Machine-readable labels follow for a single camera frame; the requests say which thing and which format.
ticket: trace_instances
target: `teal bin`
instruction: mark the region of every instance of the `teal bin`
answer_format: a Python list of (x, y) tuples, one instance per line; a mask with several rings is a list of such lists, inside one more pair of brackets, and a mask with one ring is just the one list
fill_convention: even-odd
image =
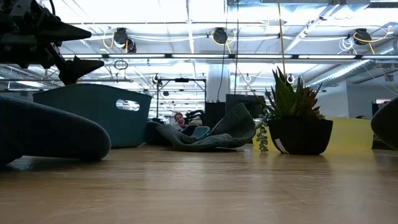
[(152, 97), (106, 85), (75, 84), (35, 93), (33, 99), (98, 123), (111, 137), (111, 147), (120, 148), (142, 144)]

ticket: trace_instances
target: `yellow partition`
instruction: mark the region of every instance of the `yellow partition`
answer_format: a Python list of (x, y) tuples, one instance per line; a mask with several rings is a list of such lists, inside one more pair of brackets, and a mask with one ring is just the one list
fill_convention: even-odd
[[(328, 148), (324, 154), (340, 152), (365, 152), (370, 151), (373, 143), (373, 131), (370, 120), (354, 118), (327, 118), (333, 121)], [(268, 149), (277, 151), (271, 141), (267, 129)], [(259, 150), (257, 136), (253, 138), (254, 150)]]

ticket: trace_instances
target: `wooden floor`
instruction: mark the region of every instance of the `wooden floor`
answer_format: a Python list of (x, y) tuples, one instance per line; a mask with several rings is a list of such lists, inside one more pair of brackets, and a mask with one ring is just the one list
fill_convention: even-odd
[(0, 223), (398, 223), (398, 152), (118, 149), (0, 171)]

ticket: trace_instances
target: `handle cutout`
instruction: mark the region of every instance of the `handle cutout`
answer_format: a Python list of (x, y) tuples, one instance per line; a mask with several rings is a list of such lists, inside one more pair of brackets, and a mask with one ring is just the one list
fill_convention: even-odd
[(131, 100), (117, 100), (116, 107), (120, 110), (139, 111), (139, 103)]

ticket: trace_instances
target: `succulent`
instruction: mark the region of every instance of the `succulent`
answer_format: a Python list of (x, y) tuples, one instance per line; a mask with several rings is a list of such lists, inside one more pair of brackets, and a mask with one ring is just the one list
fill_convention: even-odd
[(267, 132), (265, 127), (268, 126), (268, 121), (271, 119), (325, 119), (320, 113), (319, 106), (314, 108), (317, 103), (317, 94), (322, 84), (316, 91), (309, 87), (305, 87), (302, 79), (297, 80), (296, 91), (293, 90), (292, 84), (287, 82), (285, 75), (281, 72), (279, 67), (276, 71), (272, 71), (275, 79), (275, 90), (271, 87), (271, 92), (266, 90), (266, 97), (271, 106), (266, 105), (265, 102), (260, 101), (264, 108), (259, 118), (262, 119), (256, 129), (260, 129), (257, 134), (256, 141), (260, 142), (260, 151), (266, 152), (267, 148)]

